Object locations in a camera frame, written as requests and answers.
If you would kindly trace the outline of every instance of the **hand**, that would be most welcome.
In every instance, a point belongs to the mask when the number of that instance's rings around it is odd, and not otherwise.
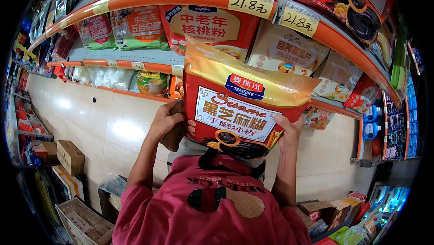
[[[303,115],[300,115],[294,123],[291,123],[288,118],[280,114],[277,114],[274,120],[285,130],[283,136],[279,139],[280,148],[295,147],[297,149],[300,133],[304,127]]]
[[[175,126],[175,124],[185,119],[182,113],[176,113],[170,116],[170,109],[174,107],[180,100],[162,105],[155,114],[154,121],[151,124],[148,135],[156,138],[159,142],[164,136]]]

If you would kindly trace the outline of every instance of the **floor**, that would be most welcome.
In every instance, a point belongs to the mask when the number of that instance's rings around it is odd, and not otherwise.
[[[26,90],[35,111],[54,140],[71,140],[86,156],[93,208],[100,210],[97,184],[114,172],[128,177],[154,114],[162,103],[30,74]],[[355,120],[335,114],[324,131],[305,128],[300,137],[297,201],[344,197],[350,190],[367,193],[375,168],[350,163],[357,151]],[[167,175],[168,150],[159,145],[154,182]],[[276,177],[279,146],[267,156],[265,187]]]

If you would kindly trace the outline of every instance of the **blue detergent bottle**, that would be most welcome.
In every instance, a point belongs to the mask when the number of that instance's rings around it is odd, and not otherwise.
[[[383,116],[383,110],[381,107],[377,107],[376,105],[372,105],[368,108],[368,110],[363,113],[363,123],[373,123],[378,117]]]
[[[363,140],[371,140],[377,136],[378,131],[381,130],[381,126],[376,123],[365,123],[363,125]]]

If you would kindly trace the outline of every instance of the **brown cloth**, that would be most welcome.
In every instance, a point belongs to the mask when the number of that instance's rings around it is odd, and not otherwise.
[[[174,115],[176,113],[184,113],[184,101],[177,103],[170,110],[170,115]],[[167,133],[160,143],[164,145],[169,151],[177,152],[179,148],[179,143],[181,139],[187,134],[187,121],[184,120],[175,124],[172,130]]]

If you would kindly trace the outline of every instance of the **green package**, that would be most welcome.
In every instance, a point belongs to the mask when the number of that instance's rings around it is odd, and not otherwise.
[[[83,46],[88,50],[116,48],[107,14],[76,23]]]
[[[138,71],[136,75],[138,91],[149,96],[164,97],[167,92],[167,74]]]
[[[116,47],[120,50],[137,48],[170,50],[157,6],[112,11],[110,19]]]

